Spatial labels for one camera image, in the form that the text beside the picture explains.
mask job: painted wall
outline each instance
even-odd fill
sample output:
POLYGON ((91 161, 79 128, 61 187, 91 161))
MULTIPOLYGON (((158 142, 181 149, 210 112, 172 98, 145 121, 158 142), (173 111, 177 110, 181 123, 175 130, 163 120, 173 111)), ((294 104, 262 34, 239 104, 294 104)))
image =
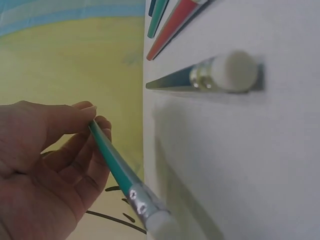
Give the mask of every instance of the painted wall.
POLYGON ((316 0, 217 0, 145 61, 145 82, 232 49, 265 65, 262 92, 144 92, 145 180, 178 208, 184 239, 320 239, 319 9, 316 0))
MULTIPOLYGON (((0 37, 0 104, 19 100, 42 104, 91 101, 97 105, 98 114, 112 122, 114 145, 143 179, 144 18, 139 12, 144 6, 136 2, 135 13, 129 15, 126 14, 131 5, 127 6, 126 1, 122 1, 122 8, 121 5, 109 5, 110 8, 103 5, 100 6, 102 11, 98 12, 94 11, 99 7, 88 6, 80 11, 82 15, 77 15, 79 9, 70 6, 67 10, 48 14, 54 9, 50 4, 46 5, 49 2, 53 3, 29 1, 13 6, 14 1, 0 1, 0 6, 4 3, 6 6, 2 9, 7 10, 0 16, 0 35, 24 28, 27 22, 28 27, 34 26, 0 37), (25 11, 35 3, 43 4, 37 5, 42 12, 31 11, 25 19, 17 15, 17 21, 4 24, 8 16, 15 16, 13 13, 19 13, 23 8, 27 15, 25 11), (108 14, 112 17, 94 17, 108 14)), ((85 2, 97 5, 102 1, 85 2)), ((57 149, 67 138, 50 150, 57 149)), ((142 224, 116 186, 114 178, 110 177, 106 191, 85 214, 69 240, 146 238, 142 224)))

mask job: teal pencil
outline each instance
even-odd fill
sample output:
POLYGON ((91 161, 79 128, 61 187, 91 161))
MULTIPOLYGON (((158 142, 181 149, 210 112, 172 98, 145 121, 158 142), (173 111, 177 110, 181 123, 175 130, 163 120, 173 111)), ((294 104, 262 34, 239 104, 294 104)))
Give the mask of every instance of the teal pencil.
POLYGON ((180 239, 179 226, 166 206, 138 178, 95 121, 89 129, 123 194, 155 240, 180 239))
POLYGON ((153 39, 155 37, 162 16, 164 15, 164 12, 168 5, 168 2, 169 0, 156 0, 147 34, 148 38, 153 39))

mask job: colored pencil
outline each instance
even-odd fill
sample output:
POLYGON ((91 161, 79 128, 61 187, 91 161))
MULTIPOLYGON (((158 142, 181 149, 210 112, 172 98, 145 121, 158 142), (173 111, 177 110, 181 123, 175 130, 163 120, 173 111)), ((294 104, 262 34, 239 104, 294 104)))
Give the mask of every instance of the colored pencil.
POLYGON ((146 84, 149 90, 247 92, 258 79, 258 65, 246 52, 234 50, 146 84))
POLYGON ((95 121, 89 124, 94 140, 120 189, 156 240, 179 239, 179 226, 160 199, 138 178, 95 121))
POLYGON ((169 0, 156 0, 155 1, 152 19, 151 19, 148 34, 147 34, 148 38, 153 39, 155 37, 157 29, 160 24, 160 21, 162 19, 162 16, 164 15, 164 12, 165 12, 166 7, 168 5, 168 2, 169 2, 169 0))
POLYGON ((179 0, 171 15, 156 38, 146 59, 151 61, 160 53, 180 28, 202 7, 208 0, 179 0))
POLYGON ((155 4, 156 4, 156 0, 151 0, 150 8, 149 8, 149 13, 148 13, 148 15, 149 15, 150 17, 152 17, 152 15, 153 15, 153 13, 154 13, 155 4))

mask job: white eraser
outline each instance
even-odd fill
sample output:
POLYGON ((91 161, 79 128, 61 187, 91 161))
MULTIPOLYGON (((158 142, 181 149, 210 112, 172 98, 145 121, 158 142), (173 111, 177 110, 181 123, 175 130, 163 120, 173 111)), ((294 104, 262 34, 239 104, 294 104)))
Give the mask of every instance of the white eraser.
POLYGON ((167 211, 158 211, 145 223, 146 230, 155 240, 180 240, 180 228, 177 221, 167 211))
POLYGON ((218 55, 211 66, 215 84, 227 92, 244 92, 257 81, 258 65, 245 51, 218 55))

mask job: fingernail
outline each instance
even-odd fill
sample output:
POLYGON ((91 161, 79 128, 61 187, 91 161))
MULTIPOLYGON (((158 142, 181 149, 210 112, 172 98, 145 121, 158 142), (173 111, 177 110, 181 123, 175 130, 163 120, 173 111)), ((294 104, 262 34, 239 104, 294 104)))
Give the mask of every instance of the fingernail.
POLYGON ((92 114, 92 115, 95 115, 97 113, 97 106, 90 106, 90 107, 87 107, 87 108, 84 108, 81 110, 82 112, 85 112, 86 114, 92 114))
POLYGON ((76 109, 80 109, 81 110, 81 109, 92 107, 93 104, 91 102, 89 102, 89 101, 80 101, 80 102, 78 102, 76 104, 73 104, 72 106, 74 108, 76 108, 76 109))

